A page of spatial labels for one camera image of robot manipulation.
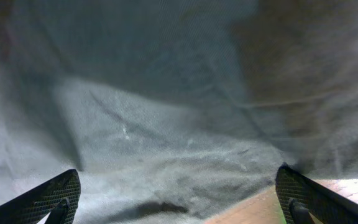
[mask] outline gray fabric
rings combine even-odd
[[[231,26],[257,1],[26,1],[0,65],[0,204],[80,170],[75,223],[202,223],[273,184]],[[187,213],[144,215],[147,202]]]

